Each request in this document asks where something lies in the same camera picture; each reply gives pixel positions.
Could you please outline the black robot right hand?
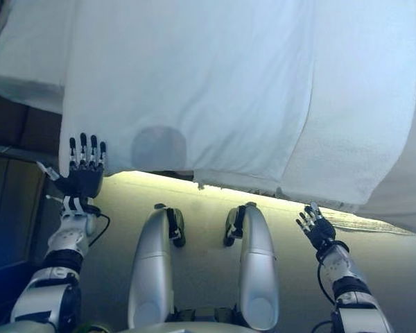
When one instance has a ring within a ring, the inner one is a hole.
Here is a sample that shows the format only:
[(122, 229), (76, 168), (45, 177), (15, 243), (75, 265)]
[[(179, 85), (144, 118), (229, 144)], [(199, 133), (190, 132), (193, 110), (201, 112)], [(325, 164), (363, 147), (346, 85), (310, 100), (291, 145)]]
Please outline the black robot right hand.
[(305, 205), (295, 222), (317, 251), (327, 248), (336, 240), (334, 227), (315, 202)]

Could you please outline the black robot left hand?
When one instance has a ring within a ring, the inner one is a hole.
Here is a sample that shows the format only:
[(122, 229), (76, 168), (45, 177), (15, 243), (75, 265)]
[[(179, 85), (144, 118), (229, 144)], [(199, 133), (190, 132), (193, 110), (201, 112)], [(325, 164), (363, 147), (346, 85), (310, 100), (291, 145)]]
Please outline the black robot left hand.
[(97, 136), (80, 134), (80, 146), (76, 139), (69, 139), (69, 173), (61, 176), (51, 166), (36, 161), (39, 169), (45, 173), (59, 191), (65, 196), (95, 198), (103, 183), (107, 146), (98, 142)]

